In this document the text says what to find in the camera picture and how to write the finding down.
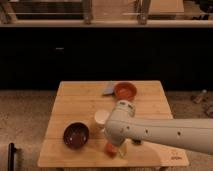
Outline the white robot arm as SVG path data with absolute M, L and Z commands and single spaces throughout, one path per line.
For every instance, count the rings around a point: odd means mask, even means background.
M 213 155 L 213 119 L 144 119 L 135 116 L 135 106 L 119 100 L 104 126 L 106 139 L 121 146 L 126 139 Z

